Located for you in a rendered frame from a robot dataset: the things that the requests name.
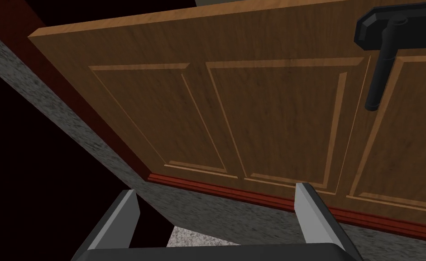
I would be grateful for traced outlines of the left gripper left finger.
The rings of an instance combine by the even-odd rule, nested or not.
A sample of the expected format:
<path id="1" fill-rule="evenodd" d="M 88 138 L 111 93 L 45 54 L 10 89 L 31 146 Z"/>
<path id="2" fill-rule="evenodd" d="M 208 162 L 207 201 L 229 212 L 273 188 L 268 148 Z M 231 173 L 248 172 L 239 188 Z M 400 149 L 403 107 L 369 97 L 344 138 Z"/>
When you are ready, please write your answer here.
<path id="1" fill-rule="evenodd" d="M 133 189 L 123 190 L 72 259 L 78 260 L 88 250 L 129 248 L 139 217 L 136 192 Z"/>

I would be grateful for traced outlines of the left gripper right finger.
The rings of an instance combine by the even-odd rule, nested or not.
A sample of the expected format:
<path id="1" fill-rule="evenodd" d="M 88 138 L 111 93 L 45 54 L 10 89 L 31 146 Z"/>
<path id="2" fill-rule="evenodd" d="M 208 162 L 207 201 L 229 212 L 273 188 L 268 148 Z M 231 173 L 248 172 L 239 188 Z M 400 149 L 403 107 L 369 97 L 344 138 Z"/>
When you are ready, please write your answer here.
<path id="1" fill-rule="evenodd" d="M 297 183 L 294 209 L 306 243 L 333 243 L 345 251 L 354 244 L 309 183 Z"/>

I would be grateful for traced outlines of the brown wooden panelled door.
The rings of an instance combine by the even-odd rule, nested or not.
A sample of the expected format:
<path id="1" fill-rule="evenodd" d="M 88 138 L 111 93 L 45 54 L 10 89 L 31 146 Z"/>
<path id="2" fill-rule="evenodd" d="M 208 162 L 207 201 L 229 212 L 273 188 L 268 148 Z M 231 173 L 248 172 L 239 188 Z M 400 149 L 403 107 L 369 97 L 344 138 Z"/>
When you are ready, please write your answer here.
<path id="1" fill-rule="evenodd" d="M 29 39 L 150 178 L 426 225 L 426 49 L 400 50 L 367 111 L 378 51 L 354 42 L 377 6 L 247 0 L 37 29 Z"/>

